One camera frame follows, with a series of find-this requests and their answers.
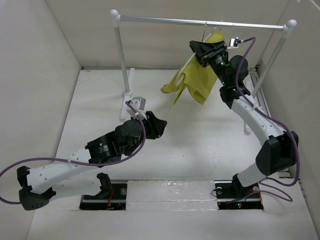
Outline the yellow trousers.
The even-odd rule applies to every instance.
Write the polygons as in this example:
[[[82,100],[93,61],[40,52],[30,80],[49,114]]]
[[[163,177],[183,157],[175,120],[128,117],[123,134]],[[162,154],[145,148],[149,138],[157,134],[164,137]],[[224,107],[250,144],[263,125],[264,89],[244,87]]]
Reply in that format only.
[[[184,90],[188,90],[190,96],[196,102],[203,105],[208,99],[218,77],[211,67],[202,67],[194,56],[182,73],[182,76],[184,77],[183,81],[176,87],[177,75],[180,69],[176,72],[171,81],[161,88],[161,92],[164,94],[176,93],[171,106],[174,106],[177,103]]]

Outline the beige plastic hanger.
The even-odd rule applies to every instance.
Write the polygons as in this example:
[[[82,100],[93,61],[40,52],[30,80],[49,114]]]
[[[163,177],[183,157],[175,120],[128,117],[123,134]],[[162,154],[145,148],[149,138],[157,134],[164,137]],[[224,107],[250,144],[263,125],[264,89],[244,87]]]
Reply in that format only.
[[[209,39],[211,37],[211,35],[217,30],[217,26],[213,28],[213,30],[205,37],[205,33],[206,33],[206,27],[204,27],[204,31],[203,31],[203,36],[202,36],[202,42],[206,42],[207,39]],[[187,68],[187,66],[190,64],[190,62],[192,61],[192,59],[195,57],[195,53],[193,53],[191,55],[191,57],[187,60],[187,62],[183,65],[183,67],[179,70],[178,75],[176,77],[176,83],[175,86],[178,87],[179,84],[181,83],[181,81],[183,81],[184,77],[182,76],[183,71]]]

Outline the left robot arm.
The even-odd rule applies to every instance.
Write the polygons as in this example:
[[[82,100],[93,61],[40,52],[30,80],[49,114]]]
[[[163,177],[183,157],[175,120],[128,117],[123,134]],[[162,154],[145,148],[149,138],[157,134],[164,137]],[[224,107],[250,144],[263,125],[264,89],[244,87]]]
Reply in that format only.
[[[167,121],[157,118],[152,111],[147,111],[145,115],[142,120],[132,117],[114,131],[88,142],[68,159],[55,160],[36,168],[19,167],[16,172],[21,186],[18,195],[22,207],[33,211],[52,200],[76,194],[108,198],[113,187],[106,173],[98,174],[97,179],[88,184],[68,180],[94,168],[122,163],[125,161],[122,156],[132,158],[142,149],[145,140],[160,138]]]

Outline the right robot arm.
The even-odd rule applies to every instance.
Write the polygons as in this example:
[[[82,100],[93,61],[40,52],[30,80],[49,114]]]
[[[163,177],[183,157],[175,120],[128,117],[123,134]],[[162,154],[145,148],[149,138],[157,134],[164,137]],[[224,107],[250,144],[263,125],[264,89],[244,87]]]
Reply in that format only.
[[[226,192],[234,199],[243,198],[258,182],[292,166],[300,166],[299,137],[282,122],[268,116],[255,102],[243,83],[249,74],[245,56],[229,58],[224,41],[206,43],[190,41],[189,46],[198,64],[211,67],[222,83],[222,101],[253,131],[261,149],[255,162],[232,177]]]

